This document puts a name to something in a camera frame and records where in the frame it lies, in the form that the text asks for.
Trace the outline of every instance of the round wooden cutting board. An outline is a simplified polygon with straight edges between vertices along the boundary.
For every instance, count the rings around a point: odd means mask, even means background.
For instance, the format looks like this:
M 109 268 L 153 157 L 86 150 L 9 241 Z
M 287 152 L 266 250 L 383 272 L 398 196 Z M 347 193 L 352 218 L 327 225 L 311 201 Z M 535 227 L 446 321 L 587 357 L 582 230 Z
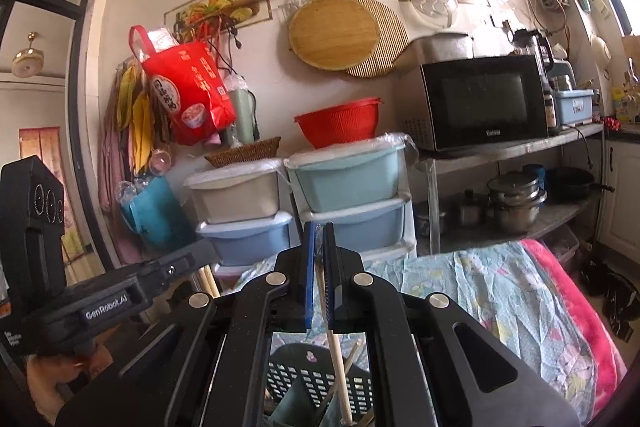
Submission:
M 380 40 L 378 23 L 354 0 L 314 0 L 289 24 L 293 52 L 319 70 L 344 71 L 369 58 Z
M 398 15 L 380 1 L 355 0 L 362 4 L 378 22 L 380 41 L 372 54 L 354 68 L 346 72 L 358 78 L 384 76 L 394 68 L 394 60 L 404 51 L 409 38 Z

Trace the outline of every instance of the red plastic basket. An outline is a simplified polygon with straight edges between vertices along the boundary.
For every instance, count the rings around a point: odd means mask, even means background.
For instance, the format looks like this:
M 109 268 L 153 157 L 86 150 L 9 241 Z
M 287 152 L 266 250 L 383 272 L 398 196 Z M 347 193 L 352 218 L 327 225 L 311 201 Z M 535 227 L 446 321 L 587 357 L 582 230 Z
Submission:
M 299 114 L 294 118 L 305 138 L 316 149 L 334 143 L 373 138 L 378 126 L 379 98 L 361 98 L 350 103 Z

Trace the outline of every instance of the ceiling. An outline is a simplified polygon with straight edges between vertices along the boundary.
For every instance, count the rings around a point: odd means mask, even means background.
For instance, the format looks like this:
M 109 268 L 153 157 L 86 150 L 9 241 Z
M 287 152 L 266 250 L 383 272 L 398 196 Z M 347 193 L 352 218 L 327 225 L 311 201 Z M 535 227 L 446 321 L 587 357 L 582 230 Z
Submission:
M 73 28 L 73 20 L 67 17 L 21 2 L 15 3 L 0 46 L 0 73 L 11 71 L 15 54 L 29 47 L 29 32 L 38 32 L 40 35 L 33 41 L 33 47 L 44 52 L 44 68 L 38 76 L 65 78 Z M 38 76 L 31 78 L 37 81 Z

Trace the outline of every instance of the pan handle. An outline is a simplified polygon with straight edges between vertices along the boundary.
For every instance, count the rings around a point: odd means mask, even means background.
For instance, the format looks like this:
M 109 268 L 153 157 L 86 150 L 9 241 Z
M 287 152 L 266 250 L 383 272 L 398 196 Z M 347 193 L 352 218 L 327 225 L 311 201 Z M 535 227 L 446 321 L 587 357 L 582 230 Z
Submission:
M 603 185 L 601 183 L 594 183 L 591 185 L 591 188 L 601 188 L 602 190 L 608 190 L 609 192 L 615 192 L 616 188 L 611 185 Z

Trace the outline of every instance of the microwave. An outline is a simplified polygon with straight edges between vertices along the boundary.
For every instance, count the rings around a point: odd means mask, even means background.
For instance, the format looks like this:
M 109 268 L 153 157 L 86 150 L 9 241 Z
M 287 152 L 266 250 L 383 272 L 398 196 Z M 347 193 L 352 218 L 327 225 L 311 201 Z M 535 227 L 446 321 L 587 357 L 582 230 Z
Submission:
M 402 130 L 428 151 L 548 136 L 532 55 L 418 64 L 400 71 L 394 100 Z

